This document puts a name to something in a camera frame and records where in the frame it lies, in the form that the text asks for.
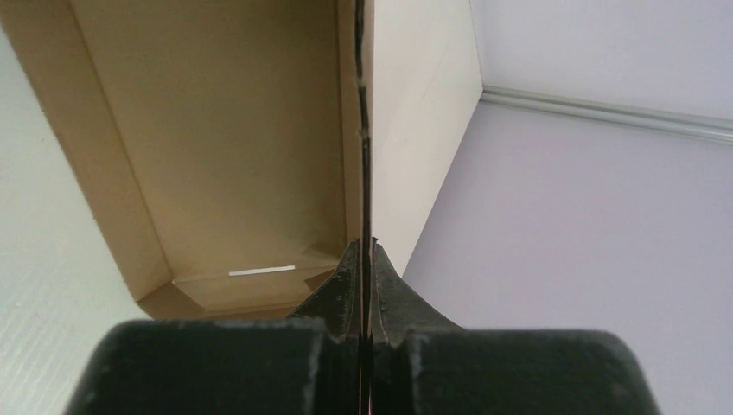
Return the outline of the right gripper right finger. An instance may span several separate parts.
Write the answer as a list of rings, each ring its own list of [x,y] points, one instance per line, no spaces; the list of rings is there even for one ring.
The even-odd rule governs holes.
[[[419,400],[422,340],[433,332],[461,332],[397,273],[385,248],[373,243],[373,414],[413,414]]]

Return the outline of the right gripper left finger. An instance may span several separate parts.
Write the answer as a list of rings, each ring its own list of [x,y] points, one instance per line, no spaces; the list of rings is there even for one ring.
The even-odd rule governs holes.
[[[290,318],[323,323],[318,360],[313,362],[309,409],[313,414],[357,414],[360,408],[360,243],[350,243],[335,270]]]

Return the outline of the brown cardboard box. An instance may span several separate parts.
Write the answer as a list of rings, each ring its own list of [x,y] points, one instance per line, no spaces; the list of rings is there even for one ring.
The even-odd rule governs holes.
[[[482,80],[468,1],[4,1],[138,306],[281,316],[363,223],[403,273]]]

